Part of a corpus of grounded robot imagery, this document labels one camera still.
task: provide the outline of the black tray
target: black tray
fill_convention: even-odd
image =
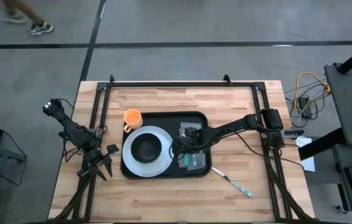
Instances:
[[[179,135],[180,123],[200,123],[201,126],[208,127],[208,119],[206,116],[198,111],[184,111],[184,112],[161,112],[161,113],[142,113],[143,126],[157,126],[162,128],[174,138]],[[126,138],[131,134],[125,133],[122,138],[122,145]],[[203,177],[209,173],[212,167],[211,152],[208,150],[205,153],[206,167],[197,170],[187,171],[186,167],[179,167],[177,157],[174,157],[172,163],[163,173],[155,177],[140,177],[133,174],[126,166],[121,156],[121,172],[129,179],[158,179],[158,178],[184,178],[184,177]]]

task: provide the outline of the butcher block tabletop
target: butcher block tabletop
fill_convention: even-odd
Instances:
[[[266,84],[270,108],[279,110],[284,127],[290,128],[281,82],[263,82]],[[72,118],[80,125],[89,126],[96,85],[97,82],[81,82]],[[103,98],[100,98],[96,124],[100,123]],[[208,118],[211,127],[255,113],[250,87],[112,87],[106,114],[108,131],[103,135],[102,149],[105,150],[109,144],[116,144],[122,149],[123,114],[131,108],[141,112],[200,111]],[[258,132],[245,131],[241,135],[253,150],[262,154]],[[285,139],[285,143],[295,144],[295,141]],[[67,149],[72,147],[71,143],[67,144]],[[249,151],[237,136],[222,139],[212,146],[211,156],[213,167],[250,191],[254,198],[249,198],[213,171],[198,178],[127,179],[120,170],[121,152],[117,152],[111,157],[113,177],[101,167],[108,180],[96,178],[90,221],[273,222],[264,159]],[[300,163],[295,146],[283,148],[282,158]],[[62,160],[49,218],[58,215],[75,193],[79,179],[76,173],[81,169],[81,163],[82,156],[78,155],[67,163]],[[314,217],[303,169],[287,161],[282,161],[282,167],[289,192],[303,210]],[[81,217],[85,211],[86,196],[87,190],[82,198]],[[285,217],[278,190],[277,198],[281,217]]]

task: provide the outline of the sneaker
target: sneaker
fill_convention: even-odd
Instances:
[[[15,14],[15,15],[4,14],[2,21],[11,22],[14,24],[26,24],[27,23],[27,21],[24,20],[24,16],[18,15],[18,14]]]
[[[53,32],[54,26],[44,22],[42,26],[37,24],[32,24],[30,28],[28,28],[28,33],[31,35],[40,35],[40,34],[47,34]]]

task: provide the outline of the concrete floor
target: concrete floor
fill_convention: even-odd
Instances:
[[[28,25],[0,21],[0,44],[89,43],[100,0],[29,2],[55,32],[31,37]],[[308,40],[352,40],[352,1],[107,0],[97,37],[97,43]],[[107,80],[110,74],[117,80],[219,80],[228,74],[233,80],[281,80],[286,91],[295,88],[301,72],[324,78],[325,64],[351,55],[352,46],[94,49],[87,80]],[[21,186],[3,182],[0,223],[47,218],[62,128],[43,114],[42,105],[60,97],[73,102],[85,56],[86,49],[0,49],[0,128],[13,135],[29,160]],[[303,77],[301,85],[314,81]],[[325,102],[318,119],[304,127],[307,136],[340,126],[332,98]],[[8,174],[16,179],[19,170]],[[316,173],[307,179],[316,217],[352,223],[351,214],[335,213],[336,188],[315,181],[320,178]]]

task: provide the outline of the white paper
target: white paper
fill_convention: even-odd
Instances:
[[[312,142],[311,138],[298,137],[296,139],[296,145],[298,145],[299,147],[305,146],[311,142]],[[304,170],[315,172],[314,157],[310,157],[310,158],[303,160],[302,165],[304,167]]]

